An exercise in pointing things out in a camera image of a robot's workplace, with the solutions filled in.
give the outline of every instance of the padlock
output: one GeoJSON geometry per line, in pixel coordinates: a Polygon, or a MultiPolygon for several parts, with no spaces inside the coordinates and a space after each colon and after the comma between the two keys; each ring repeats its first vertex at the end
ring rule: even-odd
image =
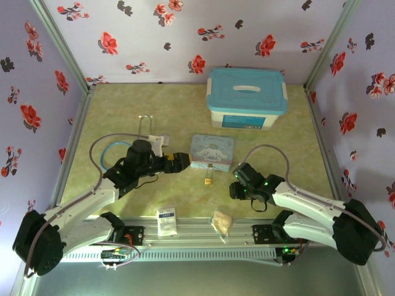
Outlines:
{"type": "Polygon", "coordinates": [[[213,171],[213,167],[210,164],[207,167],[207,171],[206,171],[206,177],[204,178],[204,185],[212,185],[212,171],[213,171]]]}
{"type": "Polygon", "coordinates": [[[212,178],[204,178],[204,185],[212,185],[212,178]]]}

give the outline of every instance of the gray cable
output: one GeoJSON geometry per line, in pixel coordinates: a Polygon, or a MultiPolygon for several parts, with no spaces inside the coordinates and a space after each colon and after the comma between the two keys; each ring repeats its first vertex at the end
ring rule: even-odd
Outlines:
{"type": "Polygon", "coordinates": [[[316,199],[316,198],[313,197],[313,196],[310,196],[310,195],[304,194],[303,192],[297,191],[296,188],[295,188],[295,187],[290,183],[290,181],[289,181],[289,170],[290,170],[290,165],[289,165],[288,157],[285,155],[285,153],[284,153],[280,148],[277,148],[276,146],[269,145],[269,144],[261,144],[261,145],[258,145],[258,146],[256,146],[256,147],[252,148],[251,151],[247,153],[247,156],[243,159],[242,162],[246,162],[246,161],[247,161],[247,158],[248,158],[255,150],[257,150],[257,149],[259,149],[259,148],[261,148],[261,147],[273,148],[273,149],[279,151],[279,153],[284,157],[285,162],[286,162],[285,182],[287,183],[288,187],[289,187],[295,194],[302,195],[302,196],[306,197],[307,199],[309,199],[309,200],[311,200],[311,201],[313,201],[313,202],[319,202],[320,204],[326,205],[327,207],[334,208],[334,209],[336,209],[336,210],[338,210],[338,211],[341,211],[342,213],[346,214],[347,216],[351,217],[352,219],[358,221],[360,224],[364,225],[367,229],[369,229],[369,231],[371,231],[372,233],[374,233],[374,235],[380,240],[380,242],[381,242],[381,247],[378,248],[378,249],[374,249],[373,251],[374,251],[374,252],[381,252],[381,251],[385,250],[385,248],[386,248],[386,242],[385,242],[384,237],[383,237],[380,233],[378,233],[378,232],[376,231],[376,229],[374,229],[374,228],[371,227],[368,223],[366,223],[364,220],[362,220],[362,219],[359,218],[358,216],[355,216],[353,213],[351,213],[351,212],[349,212],[349,211],[347,211],[347,210],[345,210],[345,209],[343,209],[343,208],[339,208],[339,207],[337,207],[337,206],[335,206],[335,205],[332,205],[330,202],[326,202],[326,201],[324,201],[324,200],[316,199]]]}
{"type": "Polygon", "coordinates": [[[111,136],[133,136],[133,137],[140,137],[140,138],[148,139],[147,136],[141,136],[141,135],[138,135],[138,134],[115,133],[115,134],[107,134],[107,135],[105,135],[105,136],[103,136],[103,137],[101,137],[101,138],[95,140],[95,141],[92,143],[91,147],[89,148],[89,159],[91,160],[91,162],[92,162],[92,164],[94,165],[94,167],[98,169],[98,172],[99,172],[99,181],[98,181],[98,182],[96,183],[96,185],[93,187],[93,191],[89,191],[89,192],[88,192],[87,194],[85,194],[84,196],[81,196],[79,199],[74,200],[72,203],[68,204],[68,205],[65,206],[64,208],[61,208],[61,209],[59,210],[59,212],[57,212],[55,215],[53,215],[52,217],[50,217],[50,219],[48,219],[47,222],[45,222],[45,223],[42,225],[42,227],[38,230],[38,232],[36,233],[36,235],[35,235],[33,241],[31,242],[31,246],[30,246],[30,249],[29,249],[29,253],[28,253],[27,259],[26,259],[25,270],[24,270],[24,272],[23,272],[23,275],[25,276],[26,279],[31,278],[31,277],[35,274],[35,272],[32,272],[32,273],[28,274],[29,268],[30,268],[30,263],[31,263],[31,258],[32,258],[32,256],[33,256],[33,251],[34,251],[34,249],[35,249],[35,247],[36,247],[36,244],[37,244],[37,242],[38,242],[38,239],[40,238],[40,235],[42,235],[42,233],[43,233],[43,231],[46,229],[46,227],[47,227],[48,225],[50,225],[50,224],[57,218],[58,215],[64,213],[65,211],[67,211],[69,208],[71,208],[71,207],[74,206],[75,204],[77,204],[77,203],[81,202],[82,200],[86,199],[87,197],[89,197],[94,191],[96,191],[96,190],[100,187],[101,182],[102,182],[102,179],[103,179],[103,172],[102,172],[102,170],[100,169],[100,166],[93,160],[92,151],[93,151],[93,147],[94,147],[100,140],[102,140],[102,139],[104,139],[104,138],[107,138],[107,137],[111,137],[111,136]]]}

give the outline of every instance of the floral wallpaper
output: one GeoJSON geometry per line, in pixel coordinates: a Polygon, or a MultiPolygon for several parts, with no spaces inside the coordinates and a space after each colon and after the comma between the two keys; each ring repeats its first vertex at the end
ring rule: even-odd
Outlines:
{"type": "Polygon", "coordinates": [[[10,295],[12,244],[23,216],[51,203],[83,93],[28,1],[0,15],[0,295],[10,295]]]}
{"type": "MultiPolygon", "coordinates": [[[[88,84],[205,83],[211,68],[227,64],[275,69],[287,83],[305,83],[344,5],[344,0],[44,2],[88,84]]],[[[341,67],[341,57],[334,69],[341,67]]]]}
{"type": "Polygon", "coordinates": [[[328,153],[338,163],[345,199],[362,201],[383,230],[386,249],[372,256],[383,295],[395,282],[395,47],[393,1],[360,0],[310,90],[328,153]]]}

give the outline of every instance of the wire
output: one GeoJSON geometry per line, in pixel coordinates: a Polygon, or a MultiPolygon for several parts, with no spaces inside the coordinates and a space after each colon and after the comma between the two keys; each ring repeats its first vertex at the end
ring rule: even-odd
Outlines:
{"type": "Polygon", "coordinates": [[[291,262],[292,264],[294,264],[295,261],[298,260],[302,256],[302,254],[305,252],[305,250],[307,249],[309,244],[310,244],[310,241],[306,242],[306,245],[304,245],[304,247],[301,247],[299,249],[299,255],[294,259],[294,261],[291,262]]]}
{"type": "Polygon", "coordinates": [[[130,260],[123,261],[121,263],[114,263],[113,266],[105,265],[104,262],[102,261],[101,264],[104,265],[104,267],[106,267],[107,269],[108,268],[117,269],[118,267],[121,267],[121,266],[127,265],[129,263],[132,263],[133,261],[136,261],[141,256],[140,251],[134,245],[128,245],[128,244],[124,244],[122,242],[100,242],[100,243],[95,244],[95,245],[118,245],[118,246],[122,246],[122,247],[131,248],[132,250],[135,250],[137,252],[137,256],[132,257],[130,260]]]}
{"type": "Polygon", "coordinates": [[[266,212],[267,211],[267,203],[265,202],[265,210],[256,210],[255,208],[254,208],[254,206],[252,205],[254,203],[254,199],[251,199],[251,208],[255,211],[255,212],[257,212],[257,213],[264,213],[264,212],[266,212]]]}
{"type": "Polygon", "coordinates": [[[119,141],[119,142],[111,143],[111,144],[109,144],[106,148],[104,148],[103,153],[100,155],[100,166],[103,168],[103,170],[106,170],[106,171],[108,170],[108,168],[106,168],[106,167],[104,166],[104,156],[106,155],[107,151],[108,151],[111,147],[116,146],[116,145],[119,145],[119,144],[127,145],[127,146],[129,146],[129,147],[131,146],[131,144],[129,144],[129,143],[127,143],[127,142],[119,141]]]}
{"type": "Polygon", "coordinates": [[[158,181],[158,179],[159,179],[159,176],[158,175],[155,175],[155,177],[156,177],[156,179],[155,180],[153,180],[153,181],[147,181],[147,182],[144,182],[142,185],[139,185],[139,186],[137,186],[135,189],[139,189],[140,187],[142,187],[143,185],[145,185],[145,184],[148,184],[148,183],[153,183],[153,182],[156,182],[156,181],[158,181]]]}
{"type": "Polygon", "coordinates": [[[76,205],[77,203],[81,202],[82,200],[86,199],[87,197],[89,197],[91,194],[93,194],[93,192],[95,192],[101,185],[102,179],[103,179],[103,172],[100,169],[99,165],[97,165],[97,163],[93,160],[93,156],[92,156],[92,151],[93,151],[93,147],[101,140],[111,137],[111,136],[133,136],[133,137],[141,137],[141,138],[145,138],[148,139],[147,136],[141,136],[138,134],[129,134],[129,133],[115,133],[115,134],[107,134],[103,137],[100,137],[99,139],[95,140],[91,147],[89,148],[89,159],[91,160],[91,163],[94,165],[94,167],[98,170],[99,172],[99,180],[96,183],[96,185],[93,187],[92,191],[89,191],[88,193],[86,193],[85,195],[81,196],[79,199],[74,200],[72,203],[66,205],[65,207],[59,206],[60,210],[54,214],[52,217],[50,217],[50,219],[47,220],[47,222],[45,222],[42,227],[40,227],[40,229],[37,231],[33,241],[31,242],[31,246],[29,249],[29,253],[27,255],[27,259],[26,259],[26,265],[25,265],[25,270],[23,271],[23,275],[25,276],[25,278],[29,279],[31,278],[35,272],[32,273],[28,273],[29,272],[29,268],[30,268],[30,263],[31,263],[31,258],[33,257],[33,251],[36,247],[36,244],[38,242],[38,239],[40,238],[40,235],[42,235],[43,231],[46,229],[46,227],[48,225],[50,225],[57,217],[58,215],[64,213],[65,211],[67,211],[69,208],[71,208],[72,206],[76,205]]]}
{"type": "Polygon", "coordinates": [[[299,195],[302,195],[302,196],[306,197],[307,199],[309,199],[309,200],[311,200],[311,201],[313,201],[313,202],[319,202],[320,204],[326,205],[327,207],[334,208],[335,210],[340,211],[340,212],[346,214],[347,216],[351,217],[352,219],[358,221],[360,224],[362,224],[362,225],[365,226],[367,229],[369,229],[369,231],[371,231],[371,232],[380,240],[380,242],[381,242],[381,247],[378,248],[378,249],[374,249],[373,252],[381,252],[381,251],[385,250],[385,248],[386,248],[386,242],[385,242],[383,236],[382,236],[380,233],[378,233],[378,232],[376,231],[376,229],[374,229],[374,228],[371,227],[368,223],[366,223],[364,220],[362,220],[362,219],[359,218],[358,216],[354,215],[354,214],[351,213],[350,211],[347,211],[346,209],[343,209],[343,208],[340,208],[340,207],[338,207],[338,206],[336,206],[336,205],[333,205],[333,204],[330,203],[330,202],[326,202],[325,200],[320,200],[320,199],[315,198],[314,196],[310,196],[310,195],[305,194],[305,193],[303,193],[303,192],[301,192],[301,191],[297,191],[296,188],[295,188],[295,187],[290,183],[290,181],[289,181],[289,170],[290,170],[290,165],[289,165],[288,157],[285,155],[285,153],[284,153],[280,148],[277,148],[276,146],[269,145],[269,144],[261,144],[261,145],[258,145],[258,146],[256,146],[256,147],[252,148],[252,149],[250,150],[250,152],[247,153],[246,157],[243,159],[242,162],[246,162],[246,161],[247,161],[247,158],[248,158],[255,150],[257,150],[257,149],[259,149],[259,148],[261,148],[261,147],[273,148],[273,149],[279,151],[279,153],[284,157],[285,162],[286,162],[285,182],[286,182],[286,184],[288,185],[288,187],[293,191],[294,194],[296,194],[296,195],[298,195],[298,194],[299,194],[299,195]]]}

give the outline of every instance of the box handle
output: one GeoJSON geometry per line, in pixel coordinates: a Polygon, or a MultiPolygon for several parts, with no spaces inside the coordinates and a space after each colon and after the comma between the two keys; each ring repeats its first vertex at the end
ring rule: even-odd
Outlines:
{"type": "Polygon", "coordinates": [[[235,91],[260,91],[259,87],[249,85],[235,85],[233,89],[235,91]]]}

